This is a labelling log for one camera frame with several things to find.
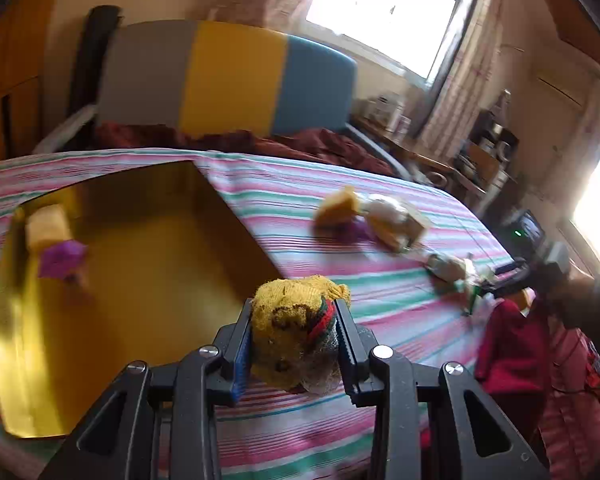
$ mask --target screw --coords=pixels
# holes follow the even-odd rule
[[[451,361],[445,365],[445,372],[449,375],[460,375],[462,372],[464,372],[464,367],[460,363]]]
[[[132,361],[126,366],[126,371],[130,374],[138,375],[146,370],[146,363],[144,361]]]
[[[205,359],[211,359],[212,357],[216,357],[220,351],[213,345],[205,345],[200,350],[198,350],[199,354],[202,355]]]
[[[387,345],[375,346],[372,352],[378,359],[388,359],[394,354],[392,348]]]

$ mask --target black cable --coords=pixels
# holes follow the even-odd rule
[[[593,393],[593,391],[595,391],[595,390],[600,390],[600,386],[590,386],[590,387],[587,387],[587,388],[583,388],[582,390],[563,390],[561,388],[556,388],[555,386],[552,386],[552,389],[554,389],[556,392],[560,392],[561,394],[574,395],[574,394],[590,394],[590,393]]]

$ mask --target yellow sponge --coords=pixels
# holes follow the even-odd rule
[[[251,373],[283,390],[328,375],[330,354],[317,341],[335,339],[336,316],[324,300],[338,298],[350,306],[349,287],[324,276],[261,285],[251,303]]]
[[[40,253],[46,248],[73,238],[69,220],[61,205],[49,205],[38,209],[25,225],[27,249]]]
[[[358,197],[352,186],[327,196],[315,214],[315,224],[332,226],[350,222],[358,214]]]

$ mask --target pink striped fabric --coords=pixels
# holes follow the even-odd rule
[[[345,185],[410,200],[433,228],[430,251],[465,256],[480,265],[509,260],[475,216],[448,194],[359,171],[262,156],[181,150],[108,150],[28,156],[0,162],[0,247],[15,207],[81,180],[149,164],[192,160],[221,193],[286,276],[324,274],[352,291],[357,322],[410,359],[440,366],[472,365],[484,323],[461,313],[462,298],[439,294],[422,263],[391,254],[372,240],[345,243],[312,232],[312,216],[328,193]],[[325,397],[291,395],[253,381],[240,405],[218,409],[225,478],[274,480],[352,476],[368,464],[374,414],[355,409],[342,388]],[[58,441],[24,441],[0,426],[0,457],[33,479]]]
[[[563,392],[584,386],[589,340],[580,330],[551,323],[551,382]],[[553,480],[582,480],[600,459],[600,400],[552,391],[540,421]]]

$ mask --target purple cloth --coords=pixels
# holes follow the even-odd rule
[[[365,240],[373,240],[374,234],[364,218],[356,217],[351,222],[346,222],[333,227],[333,237],[345,244],[355,244]]]
[[[78,270],[84,261],[87,246],[76,240],[60,242],[42,251],[40,255],[39,278],[64,280]]]

